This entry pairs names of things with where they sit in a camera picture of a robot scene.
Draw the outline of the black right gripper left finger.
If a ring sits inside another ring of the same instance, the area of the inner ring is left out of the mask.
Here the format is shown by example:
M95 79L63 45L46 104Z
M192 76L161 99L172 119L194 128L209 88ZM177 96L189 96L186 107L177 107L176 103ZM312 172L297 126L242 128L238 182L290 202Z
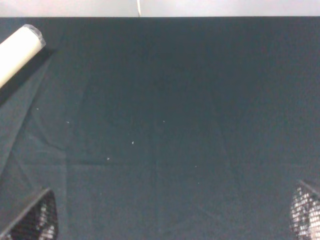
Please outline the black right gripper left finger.
M56 240L58 235L58 211L52 189L41 188L0 206L2 240Z

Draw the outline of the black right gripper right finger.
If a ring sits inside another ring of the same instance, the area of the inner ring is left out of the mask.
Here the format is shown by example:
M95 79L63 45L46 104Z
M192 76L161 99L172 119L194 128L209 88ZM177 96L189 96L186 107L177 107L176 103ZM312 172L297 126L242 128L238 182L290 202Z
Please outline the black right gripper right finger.
M320 186L300 179L290 204L290 230L296 240L320 238Z

